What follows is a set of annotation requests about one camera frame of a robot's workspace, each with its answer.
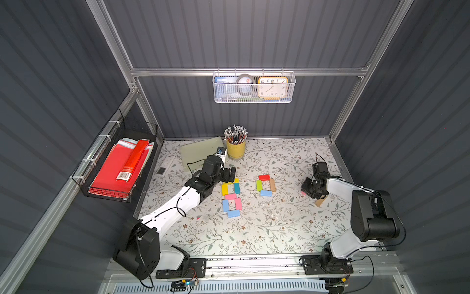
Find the lime green block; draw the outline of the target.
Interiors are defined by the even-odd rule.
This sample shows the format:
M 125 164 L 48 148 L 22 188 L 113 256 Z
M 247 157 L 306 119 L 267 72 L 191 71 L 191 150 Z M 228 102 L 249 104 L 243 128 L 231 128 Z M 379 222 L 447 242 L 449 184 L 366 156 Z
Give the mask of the lime green block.
M 261 192 L 263 190 L 263 184 L 261 180 L 256 181 L 256 187 L 258 192 Z

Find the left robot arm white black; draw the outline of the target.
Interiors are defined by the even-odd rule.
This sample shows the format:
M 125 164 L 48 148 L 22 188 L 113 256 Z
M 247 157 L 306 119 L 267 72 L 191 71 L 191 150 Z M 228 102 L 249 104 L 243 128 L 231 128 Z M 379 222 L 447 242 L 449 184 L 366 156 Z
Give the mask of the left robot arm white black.
M 160 241 L 174 224 L 209 197 L 216 185 L 235 179 L 236 170 L 226 167 L 226 157 L 227 150 L 219 147 L 168 202 L 142 218 L 128 219 L 113 261 L 141 282 L 154 271 L 187 271 L 189 254 L 177 246 L 162 248 Z

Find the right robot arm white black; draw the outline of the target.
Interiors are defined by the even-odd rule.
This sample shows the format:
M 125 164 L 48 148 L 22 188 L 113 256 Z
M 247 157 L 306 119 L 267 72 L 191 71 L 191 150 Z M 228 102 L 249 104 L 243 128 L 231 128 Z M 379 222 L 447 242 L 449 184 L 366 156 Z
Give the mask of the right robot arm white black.
M 346 260 L 356 252 L 379 248 L 380 242 L 405 234 L 388 192 L 367 189 L 333 176 L 325 162 L 314 163 L 312 169 L 313 176 L 301 185 L 303 193 L 315 200 L 334 194 L 351 205 L 350 229 L 328 242 L 323 249 L 327 257 Z

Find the natural wood block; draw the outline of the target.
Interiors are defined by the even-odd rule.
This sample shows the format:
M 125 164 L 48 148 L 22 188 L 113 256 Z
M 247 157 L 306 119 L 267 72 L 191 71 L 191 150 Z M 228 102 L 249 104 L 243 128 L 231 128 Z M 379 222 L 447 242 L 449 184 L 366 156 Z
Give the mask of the natural wood block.
M 327 197 L 318 199 L 318 200 L 315 201 L 315 205 L 316 205 L 317 207 L 321 207 L 322 204 L 323 204 L 326 200 L 327 200 Z
M 269 185 L 270 185 L 270 190 L 272 192 L 276 192 L 277 189 L 276 189 L 276 185 L 275 185 L 275 180 L 273 178 L 271 178 L 269 180 Z

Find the teal block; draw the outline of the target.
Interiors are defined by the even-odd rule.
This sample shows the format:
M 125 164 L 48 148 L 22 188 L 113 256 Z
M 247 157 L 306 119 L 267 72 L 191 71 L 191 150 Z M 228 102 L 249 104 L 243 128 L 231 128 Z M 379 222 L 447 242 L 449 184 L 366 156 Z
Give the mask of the teal block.
M 235 183 L 233 186 L 234 186 L 234 192 L 235 192 L 236 194 L 240 194 L 240 193 L 241 193 L 241 186 L 240 186 L 240 184 L 239 184 L 239 183 Z

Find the light blue block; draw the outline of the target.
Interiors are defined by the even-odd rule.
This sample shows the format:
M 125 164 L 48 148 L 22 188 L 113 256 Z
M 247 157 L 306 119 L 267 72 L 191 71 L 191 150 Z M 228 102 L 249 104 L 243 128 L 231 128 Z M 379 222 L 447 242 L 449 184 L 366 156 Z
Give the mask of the light blue block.
M 241 215 L 241 211 L 239 209 L 228 211 L 227 216 L 229 218 L 237 218 Z
M 262 197 L 272 197 L 272 191 L 261 190 L 260 194 Z
M 222 208 L 224 212 L 229 212 L 230 210 L 230 205 L 228 200 L 223 200 L 222 201 Z

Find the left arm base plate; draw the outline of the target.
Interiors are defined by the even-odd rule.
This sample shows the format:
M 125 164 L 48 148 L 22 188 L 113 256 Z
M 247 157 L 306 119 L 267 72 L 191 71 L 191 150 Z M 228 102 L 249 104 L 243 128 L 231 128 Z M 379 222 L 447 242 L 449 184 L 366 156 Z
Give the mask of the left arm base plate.
M 176 270 L 157 270 L 156 279 L 189 279 L 204 278 L 207 269 L 206 258 L 186 258 Z

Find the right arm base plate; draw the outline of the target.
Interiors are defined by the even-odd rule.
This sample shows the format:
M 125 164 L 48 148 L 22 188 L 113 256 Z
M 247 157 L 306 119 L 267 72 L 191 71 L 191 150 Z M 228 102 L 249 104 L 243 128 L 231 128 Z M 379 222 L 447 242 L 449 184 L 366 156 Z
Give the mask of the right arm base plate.
M 327 255 L 306 255 L 298 260 L 306 275 L 346 275 L 354 273 L 352 264 L 346 259 Z

